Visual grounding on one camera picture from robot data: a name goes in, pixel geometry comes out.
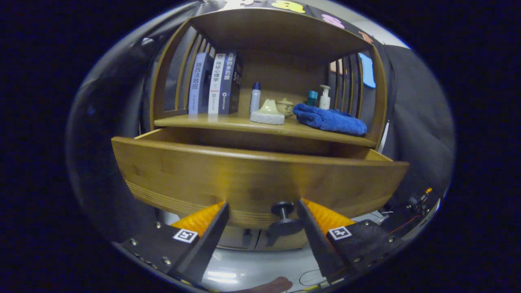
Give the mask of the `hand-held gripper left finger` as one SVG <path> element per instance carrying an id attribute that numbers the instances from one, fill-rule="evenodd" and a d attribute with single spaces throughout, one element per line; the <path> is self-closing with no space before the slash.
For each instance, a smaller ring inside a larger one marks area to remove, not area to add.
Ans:
<path id="1" fill-rule="evenodd" d="M 229 217 L 229 204 L 223 201 L 174 225 L 152 221 L 112 245 L 154 274 L 199 285 Z"/>

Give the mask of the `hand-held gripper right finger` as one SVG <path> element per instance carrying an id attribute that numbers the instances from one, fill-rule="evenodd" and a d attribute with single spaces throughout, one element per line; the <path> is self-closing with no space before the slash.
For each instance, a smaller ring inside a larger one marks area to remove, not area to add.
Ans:
<path id="1" fill-rule="evenodd" d="M 401 237 L 370 219 L 354 222 L 305 198 L 298 200 L 297 214 L 328 282 L 366 274 L 405 247 Z"/>

